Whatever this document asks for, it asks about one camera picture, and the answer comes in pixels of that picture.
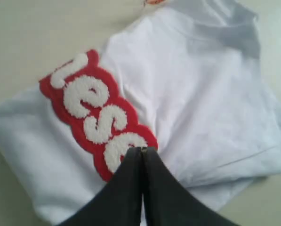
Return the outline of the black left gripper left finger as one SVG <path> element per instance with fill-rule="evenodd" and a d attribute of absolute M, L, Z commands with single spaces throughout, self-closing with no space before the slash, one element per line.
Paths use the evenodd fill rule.
<path fill-rule="evenodd" d="M 61 226 L 139 226 L 142 213 L 142 155 L 128 149 L 111 180 Z"/>

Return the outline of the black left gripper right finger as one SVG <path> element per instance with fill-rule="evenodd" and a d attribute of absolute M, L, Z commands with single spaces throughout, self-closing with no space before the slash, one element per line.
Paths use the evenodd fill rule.
<path fill-rule="evenodd" d="M 192 196 L 153 147 L 142 148 L 143 195 L 148 226 L 235 226 Z"/>

